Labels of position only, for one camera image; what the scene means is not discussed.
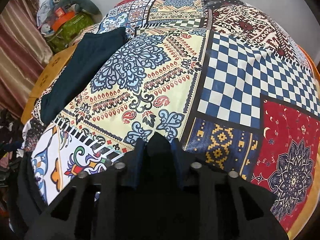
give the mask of patchwork quilt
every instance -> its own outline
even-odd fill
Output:
[[[293,239],[320,192],[320,91],[299,46],[239,0],[125,0],[88,31],[120,26],[127,43],[43,132],[31,125],[43,200],[158,132],[276,194],[271,212]]]

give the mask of black fabric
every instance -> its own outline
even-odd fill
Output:
[[[174,158],[168,141],[155,134],[143,149],[136,190],[117,186],[114,170],[76,178],[35,220],[25,239],[288,240],[270,212],[273,193],[206,162],[189,169],[185,179],[197,174],[198,182],[181,190]],[[80,195],[74,198],[70,193],[77,188]],[[104,193],[94,204],[98,190]]]
[[[48,125],[81,93],[95,73],[125,41],[125,27],[102,34],[86,33],[51,92],[42,97],[42,122]]]
[[[5,240],[18,240],[17,235],[12,232],[7,224],[7,221],[0,216],[0,232],[2,239]]]
[[[36,186],[36,181],[33,177],[30,156],[30,152],[25,152],[20,163],[20,170],[17,180],[17,204],[22,218],[28,227],[32,225],[34,220],[38,218],[45,208],[45,204],[40,197],[39,190]]]
[[[22,239],[28,230],[24,222],[19,207],[17,205],[18,186],[17,186],[17,172],[12,172],[8,179],[8,193],[7,193],[7,208],[10,217],[10,223],[15,234]]]

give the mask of blue checkered square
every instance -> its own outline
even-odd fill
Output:
[[[210,57],[198,111],[259,128],[264,94],[320,115],[313,77],[299,64],[223,33],[214,33]]]

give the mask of yellow geometric pattern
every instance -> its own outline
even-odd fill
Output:
[[[218,124],[215,124],[215,126],[216,128],[212,130],[212,135],[210,137],[212,144],[208,146],[208,150],[205,154],[207,157],[206,162],[212,162],[213,164],[217,163],[221,169],[224,169],[223,162],[228,158],[230,152],[229,146],[232,144],[233,128],[222,128]]]

